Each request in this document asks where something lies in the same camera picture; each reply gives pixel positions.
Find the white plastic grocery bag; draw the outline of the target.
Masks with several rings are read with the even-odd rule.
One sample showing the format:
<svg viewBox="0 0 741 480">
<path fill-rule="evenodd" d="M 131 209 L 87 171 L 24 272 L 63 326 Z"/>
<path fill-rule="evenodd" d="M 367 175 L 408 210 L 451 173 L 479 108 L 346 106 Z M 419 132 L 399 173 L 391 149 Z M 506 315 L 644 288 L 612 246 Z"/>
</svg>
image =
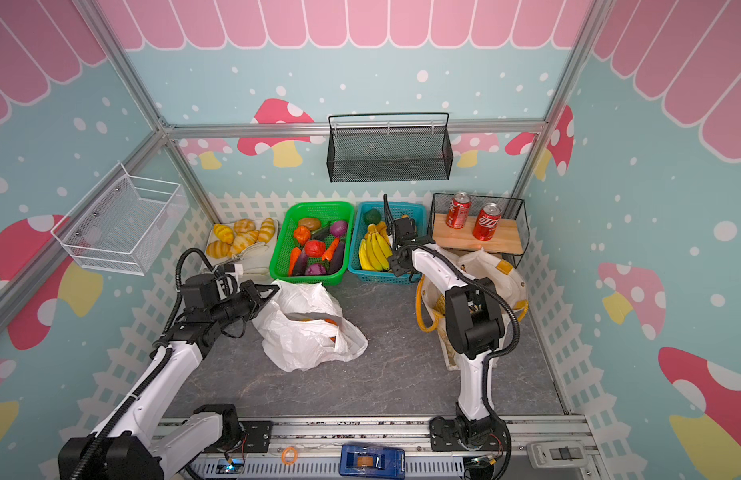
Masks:
<svg viewBox="0 0 741 480">
<path fill-rule="evenodd" d="M 272 284 L 278 292 L 252 325 L 276 367 L 306 371 L 330 361 L 350 362 L 366 352 L 366 336 L 344 318 L 338 300 L 322 284 Z"/>
</svg>

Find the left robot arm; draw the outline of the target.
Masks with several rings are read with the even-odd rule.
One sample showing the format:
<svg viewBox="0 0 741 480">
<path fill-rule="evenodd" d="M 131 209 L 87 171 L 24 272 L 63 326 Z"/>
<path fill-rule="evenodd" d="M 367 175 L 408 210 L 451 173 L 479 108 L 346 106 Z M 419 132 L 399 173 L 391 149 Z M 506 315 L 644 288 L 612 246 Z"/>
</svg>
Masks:
<svg viewBox="0 0 741 480">
<path fill-rule="evenodd" d="M 238 282 L 221 265 L 184 279 L 182 267 L 192 254 L 203 264 L 209 262 L 195 247 L 178 257 L 174 272 L 178 296 L 162 335 L 152 344 L 150 366 L 90 434 L 64 444 L 58 454 L 60 478 L 196 479 L 192 463 L 206 449 L 228 455 L 244 445 L 244 426 L 228 403 L 202 405 L 172 433 L 152 439 L 178 390 L 216 340 L 228 336 L 228 327 L 254 320 L 280 291 L 276 284 Z"/>
</svg>

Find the white canvas tote bag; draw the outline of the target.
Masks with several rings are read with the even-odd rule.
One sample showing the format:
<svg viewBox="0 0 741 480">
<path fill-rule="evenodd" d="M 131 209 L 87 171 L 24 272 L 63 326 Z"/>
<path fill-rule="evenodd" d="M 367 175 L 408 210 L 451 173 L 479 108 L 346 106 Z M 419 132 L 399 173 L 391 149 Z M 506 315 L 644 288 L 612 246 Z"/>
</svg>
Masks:
<svg viewBox="0 0 741 480">
<path fill-rule="evenodd" d="M 526 316 L 526 283 L 509 261 L 483 249 L 469 253 L 445 250 L 443 254 L 461 271 L 477 279 L 490 279 L 497 294 L 509 304 L 519 321 Z M 416 319 L 421 331 L 437 333 L 446 369 L 457 371 L 456 352 L 446 332 L 444 293 L 425 277 L 421 278 L 416 290 Z"/>
</svg>

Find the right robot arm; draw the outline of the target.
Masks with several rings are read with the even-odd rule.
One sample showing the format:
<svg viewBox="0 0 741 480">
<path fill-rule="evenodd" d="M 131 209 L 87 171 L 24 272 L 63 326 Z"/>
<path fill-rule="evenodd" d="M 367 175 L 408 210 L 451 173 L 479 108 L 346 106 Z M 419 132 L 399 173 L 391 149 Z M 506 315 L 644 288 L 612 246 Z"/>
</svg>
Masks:
<svg viewBox="0 0 741 480">
<path fill-rule="evenodd" d="M 446 335 L 460 372 L 456 414 L 429 422 L 431 449 L 494 451 L 510 458 L 510 432 L 492 402 L 491 362 L 518 344 L 514 311 L 490 279 L 464 272 L 431 238 L 416 235 L 413 220 L 395 218 L 387 197 L 383 212 L 391 232 L 391 272 L 397 277 L 419 273 L 443 294 Z"/>
</svg>

